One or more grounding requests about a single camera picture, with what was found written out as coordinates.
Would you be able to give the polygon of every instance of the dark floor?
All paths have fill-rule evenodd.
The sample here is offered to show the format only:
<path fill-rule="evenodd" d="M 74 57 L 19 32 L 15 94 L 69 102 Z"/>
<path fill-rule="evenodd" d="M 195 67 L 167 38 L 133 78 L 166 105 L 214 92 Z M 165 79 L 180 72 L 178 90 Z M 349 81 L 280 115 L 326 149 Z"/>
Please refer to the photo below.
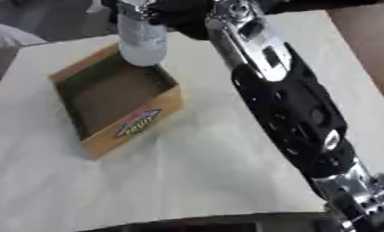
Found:
<path fill-rule="evenodd" d="M 101 36 L 114 31 L 109 10 L 86 14 L 91 0 L 20 0 L 19 6 L 3 0 L 0 24 L 39 35 L 49 42 Z"/>

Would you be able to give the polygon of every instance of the tabletop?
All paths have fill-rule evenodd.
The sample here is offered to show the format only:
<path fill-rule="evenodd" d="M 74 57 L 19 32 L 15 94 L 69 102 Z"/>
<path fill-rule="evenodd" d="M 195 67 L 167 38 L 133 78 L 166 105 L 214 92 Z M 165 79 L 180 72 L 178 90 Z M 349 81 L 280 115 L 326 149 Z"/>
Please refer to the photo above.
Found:
<path fill-rule="evenodd" d="M 269 17 L 330 91 L 349 139 L 384 172 L 384 99 L 324 12 Z M 0 231 L 73 231 L 136 221 L 322 210 L 255 122 L 210 43 L 168 36 L 162 65 L 185 108 L 98 161 L 86 159 L 52 73 L 116 36 L 19 51 L 0 82 Z"/>

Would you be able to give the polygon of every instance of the cardboard box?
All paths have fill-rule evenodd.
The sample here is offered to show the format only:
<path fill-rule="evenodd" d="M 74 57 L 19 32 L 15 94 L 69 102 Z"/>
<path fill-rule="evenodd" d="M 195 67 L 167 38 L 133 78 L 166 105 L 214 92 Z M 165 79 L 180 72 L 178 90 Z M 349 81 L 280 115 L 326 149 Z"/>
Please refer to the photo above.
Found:
<path fill-rule="evenodd" d="M 93 159 L 179 110 L 178 84 L 159 66 L 140 68 L 109 46 L 51 76 Z"/>

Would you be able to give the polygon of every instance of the box label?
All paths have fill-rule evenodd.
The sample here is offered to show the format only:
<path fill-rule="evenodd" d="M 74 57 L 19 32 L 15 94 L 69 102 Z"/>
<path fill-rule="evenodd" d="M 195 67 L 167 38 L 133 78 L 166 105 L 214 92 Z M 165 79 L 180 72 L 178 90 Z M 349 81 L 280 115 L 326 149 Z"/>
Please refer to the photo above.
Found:
<path fill-rule="evenodd" d="M 143 132 L 159 116 L 161 109 L 133 112 L 121 129 L 116 133 L 117 138 Z"/>

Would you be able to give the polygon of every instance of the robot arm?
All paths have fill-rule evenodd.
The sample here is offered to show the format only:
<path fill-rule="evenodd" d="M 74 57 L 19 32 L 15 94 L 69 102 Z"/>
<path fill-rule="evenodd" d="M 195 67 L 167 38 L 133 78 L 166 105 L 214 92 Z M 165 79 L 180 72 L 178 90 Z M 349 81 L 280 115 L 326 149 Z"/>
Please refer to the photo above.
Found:
<path fill-rule="evenodd" d="M 213 0 L 206 29 L 250 112 L 342 230 L 384 231 L 384 174 L 372 176 L 361 163 L 330 95 L 259 5 Z"/>

